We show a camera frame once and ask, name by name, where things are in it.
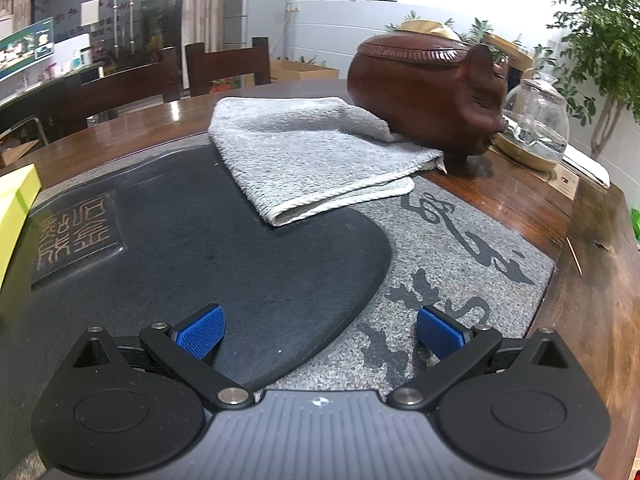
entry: triangular cutout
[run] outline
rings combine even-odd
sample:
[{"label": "triangular cutout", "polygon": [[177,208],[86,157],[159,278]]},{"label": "triangular cutout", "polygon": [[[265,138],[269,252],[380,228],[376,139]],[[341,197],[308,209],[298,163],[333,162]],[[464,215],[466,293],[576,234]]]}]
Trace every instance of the triangular cutout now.
[{"label": "triangular cutout", "polygon": [[74,364],[74,368],[84,368],[87,366],[97,366],[108,364],[109,358],[107,352],[102,348],[102,344],[97,339],[91,339],[87,342],[80,354],[80,357]]},{"label": "triangular cutout", "polygon": [[564,360],[562,353],[553,341],[544,341],[540,345],[540,348],[538,348],[531,363],[538,366],[550,366],[552,368],[568,368],[568,364]]}]

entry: brown pig figurine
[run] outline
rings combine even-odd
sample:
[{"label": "brown pig figurine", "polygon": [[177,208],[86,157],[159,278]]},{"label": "brown pig figurine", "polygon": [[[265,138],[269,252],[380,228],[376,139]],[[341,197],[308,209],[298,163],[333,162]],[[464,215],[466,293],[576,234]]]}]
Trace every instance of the brown pig figurine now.
[{"label": "brown pig figurine", "polygon": [[446,155],[478,155],[504,127],[506,72],[484,44],[398,30],[359,46],[348,89],[393,132]]}]

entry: television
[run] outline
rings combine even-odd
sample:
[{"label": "television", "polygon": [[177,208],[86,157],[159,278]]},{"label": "television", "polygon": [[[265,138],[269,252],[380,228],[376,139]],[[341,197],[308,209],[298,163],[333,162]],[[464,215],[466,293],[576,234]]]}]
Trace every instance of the television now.
[{"label": "television", "polygon": [[0,81],[53,56],[53,18],[33,23],[0,40]]}]

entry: cardboard box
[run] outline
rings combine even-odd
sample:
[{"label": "cardboard box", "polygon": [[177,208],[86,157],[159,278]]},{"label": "cardboard box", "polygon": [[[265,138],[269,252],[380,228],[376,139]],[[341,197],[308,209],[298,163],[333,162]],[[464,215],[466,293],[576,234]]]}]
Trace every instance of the cardboard box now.
[{"label": "cardboard box", "polygon": [[40,187],[33,164],[0,176],[0,286]]},{"label": "cardboard box", "polygon": [[271,82],[306,81],[307,79],[338,79],[340,71],[319,65],[278,60],[271,63]]}]

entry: toothpick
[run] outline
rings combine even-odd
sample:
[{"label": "toothpick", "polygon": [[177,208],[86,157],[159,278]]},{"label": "toothpick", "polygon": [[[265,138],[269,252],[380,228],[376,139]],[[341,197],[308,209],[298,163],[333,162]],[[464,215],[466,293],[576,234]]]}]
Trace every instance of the toothpick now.
[{"label": "toothpick", "polygon": [[568,237],[565,237],[565,238],[566,238],[566,242],[569,244],[569,248],[571,249],[571,254],[574,256],[574,262],[578,266],[578,271],[580,272],[580,275],[582,275],[582,269],[580,268],[578,257],[575,255],[574,246],[571,245],[571,240],[569,240]]}]

